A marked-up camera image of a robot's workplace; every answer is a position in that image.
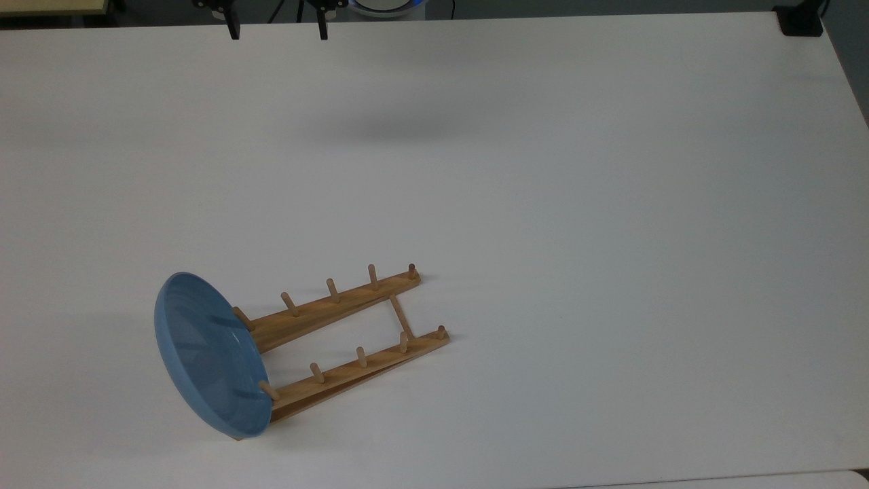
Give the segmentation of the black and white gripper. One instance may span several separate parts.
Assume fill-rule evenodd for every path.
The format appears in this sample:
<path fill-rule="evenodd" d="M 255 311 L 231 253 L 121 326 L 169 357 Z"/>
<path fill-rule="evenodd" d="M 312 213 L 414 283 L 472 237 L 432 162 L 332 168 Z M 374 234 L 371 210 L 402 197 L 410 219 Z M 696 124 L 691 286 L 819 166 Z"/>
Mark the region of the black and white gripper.
<path fill-rule="evenodd" d="M 316 10 L 316 19 L 320 40 L 328 40 L 328 16 L 330 10 L 346 8 L 348 1 L 303 1 L 310 4 Z M 239 40 L 241 37 L 241 22 L 236 11 L 237 1 L 193 1 L 192 4 L 196 8 L 208 8 L 211 10 L 219 10 L 227 25 L 230 37 L 233 40 Z"/>

